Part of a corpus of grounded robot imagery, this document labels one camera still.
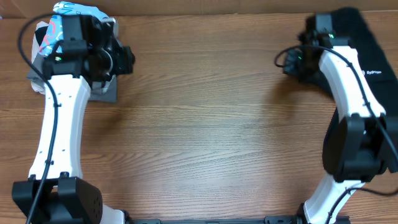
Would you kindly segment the black t-shirt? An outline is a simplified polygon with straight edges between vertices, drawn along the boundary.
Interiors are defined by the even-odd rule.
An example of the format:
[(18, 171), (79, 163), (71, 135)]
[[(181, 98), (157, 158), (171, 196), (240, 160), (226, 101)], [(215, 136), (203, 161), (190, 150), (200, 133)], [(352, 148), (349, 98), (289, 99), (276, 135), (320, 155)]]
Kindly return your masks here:
[(344, 7), (331, 11), (333, 30), (348, 36), (358, 52), (366, 81), (387, 116), (397, 116), (397, 78), (381, 46), (358, 9)]

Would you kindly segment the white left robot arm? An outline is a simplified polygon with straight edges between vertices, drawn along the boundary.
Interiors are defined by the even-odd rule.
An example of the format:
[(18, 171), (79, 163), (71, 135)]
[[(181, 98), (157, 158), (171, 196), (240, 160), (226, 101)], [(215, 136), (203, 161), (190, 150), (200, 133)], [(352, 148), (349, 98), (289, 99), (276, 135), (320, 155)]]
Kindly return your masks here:
[(53, 13), (48, 30), (29, 62), (44, 83), (40, 141), (12, 199), (27, 223), (131, 223), (128, 212), (107, 206), (99, 188), (83, 179), (80, 147), (91, 93), (132, 73), (134, 54), (120, 43), (112, 17)]

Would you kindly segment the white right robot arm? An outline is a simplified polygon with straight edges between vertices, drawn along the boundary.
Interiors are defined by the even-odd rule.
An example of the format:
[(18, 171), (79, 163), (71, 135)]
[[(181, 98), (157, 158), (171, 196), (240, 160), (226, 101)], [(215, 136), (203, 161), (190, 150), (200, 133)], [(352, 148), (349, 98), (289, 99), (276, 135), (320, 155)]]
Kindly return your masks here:
[(338, 216), (348, 199), (375, 176), (397, 171), (397, 118), (372, 93), (353, 41), (336, 32), (331, 14), (307, 18), (298, 39), (282, 52), (284, 73), (328, 89), (337, 115), (323, 142), (325, 175), (292, 223), (348, 223)]

